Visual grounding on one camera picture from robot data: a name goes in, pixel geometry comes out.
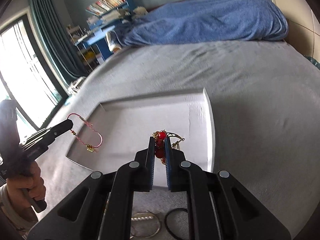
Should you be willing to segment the left hand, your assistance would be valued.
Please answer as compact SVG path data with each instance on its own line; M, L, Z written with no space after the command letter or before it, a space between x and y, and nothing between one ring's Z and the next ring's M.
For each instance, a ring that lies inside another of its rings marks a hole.
M35 161L30 165L30 174L30 177L18 175L6 180L9 200L17 213L21 213L31 207L22 192L23 189L27 189L29 197L35 200L44 200L46 196L46 187L44 180L41 178L41 169Z

